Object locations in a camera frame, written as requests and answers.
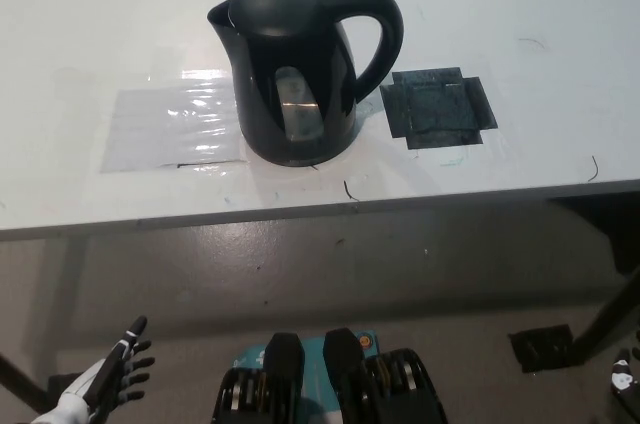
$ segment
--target kettle spout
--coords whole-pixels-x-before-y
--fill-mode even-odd
[[[230,1],[231,0],[226,0],[211,9],[207,14],[207,20],[218,34],[225,51],[227,51],[229,60],[233,65],[233,56],[235,55],[235,49],[240,36],[229,19]]]
[[[221,4],[209,11],[207,14],[207,20],[215,28],[216,26],[233,27],[229,20],[229,3],[231,0],[226,0]]]

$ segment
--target kettle water window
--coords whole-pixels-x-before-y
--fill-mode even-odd
[[[313,141],[324,133],[324,123],[309,85],[295,67],[276,71],[284,132],[291,142]]]

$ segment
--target kettle lid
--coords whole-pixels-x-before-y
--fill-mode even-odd
[[[329,16],[318,0],[231,0],[229,20],[245,36],[293,37],[324,29]]]

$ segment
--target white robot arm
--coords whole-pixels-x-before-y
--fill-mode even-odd
[[[32,424],[102,424],[116,407],[142,399],[144,391],[126,391],[133,384],[149,379],[147,373],[131,374],[155,362],[152,357],[131,361],[151,346],[151,341],[138,342],[146,325],[146,317],[139,317],[109,355],[73,381],[60,396],[55,409],[36,418]]]

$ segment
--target black electric kettle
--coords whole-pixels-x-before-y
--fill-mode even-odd
[[[382,34],[356,79],[340,21],[361,15]],[[245,139],[285,166],[317,164],[349,145],[355,104],[387,75],[404,34],[394,0],[227,0],[207,18],[231,61]]]

